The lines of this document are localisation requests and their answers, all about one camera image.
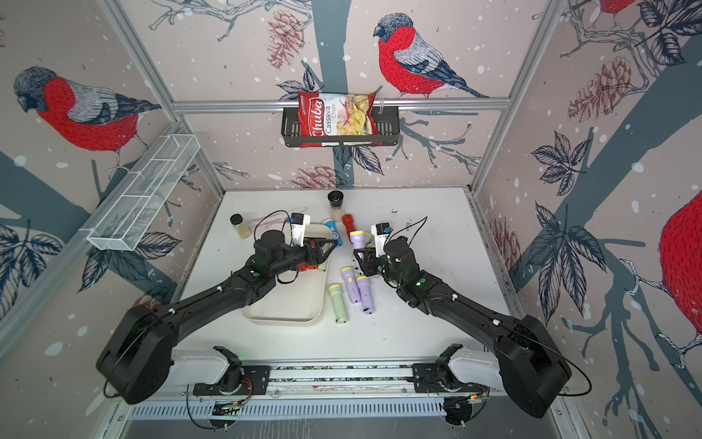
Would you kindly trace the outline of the short red flashlight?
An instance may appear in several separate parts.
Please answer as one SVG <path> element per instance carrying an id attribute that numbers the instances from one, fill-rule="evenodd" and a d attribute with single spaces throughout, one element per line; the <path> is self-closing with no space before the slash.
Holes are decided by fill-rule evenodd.
<path id="1" fill-rule="evenodd" d="M 299 272 L 306 272 L 306 271 L 312 271 L 312 270 L 317 270 L 317 269 L 318 269 L 317 265 L 301 264 L 298 266 Z"/>

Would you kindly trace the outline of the red flashlight back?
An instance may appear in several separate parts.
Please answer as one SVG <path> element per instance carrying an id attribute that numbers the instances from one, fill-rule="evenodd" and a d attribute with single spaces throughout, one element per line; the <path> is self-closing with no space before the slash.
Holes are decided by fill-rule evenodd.
<path id="1" fill-rule="evenodd" d="M 342 222 L 348 235 L 356 230 L 355 221 L 351 214 L 345 214 L 342 217 Z"/>

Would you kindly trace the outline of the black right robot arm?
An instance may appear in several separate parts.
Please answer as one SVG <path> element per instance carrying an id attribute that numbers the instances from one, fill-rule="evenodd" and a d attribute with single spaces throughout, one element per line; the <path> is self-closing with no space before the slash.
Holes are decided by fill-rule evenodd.
<path id="1" fill-rule="evenodd" d="M 386 243 L 382 256 L 369 248 L 354 256 L 363 274 L 380 275 L 409 307 L 458 327 L 495 354 L 507 395 L 525 413 L 543 417 L 572 377 L 537 318 L 503 315 L 457 293 L 419 267 L 406 237 Z"/>

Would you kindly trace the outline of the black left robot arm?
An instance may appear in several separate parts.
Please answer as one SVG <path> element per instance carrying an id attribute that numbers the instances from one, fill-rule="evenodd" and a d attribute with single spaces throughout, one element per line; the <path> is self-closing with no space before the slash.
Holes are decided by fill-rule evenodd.
<path id="1" fill-rule="evenodd" d="M 305 238 L 289 244 L 280 230 L 268 230 L 253 245 L 254 255 L 221 283 L 162 307 L 129 309 L 96 361 L 116 395 L 128 404 L 143 402 L 166 382 L 172 350 L 193 332 L 226 314 L 248 307 L 277 285 L 277 278 L 303 265 L 325 263 L 337 241 Z"/>

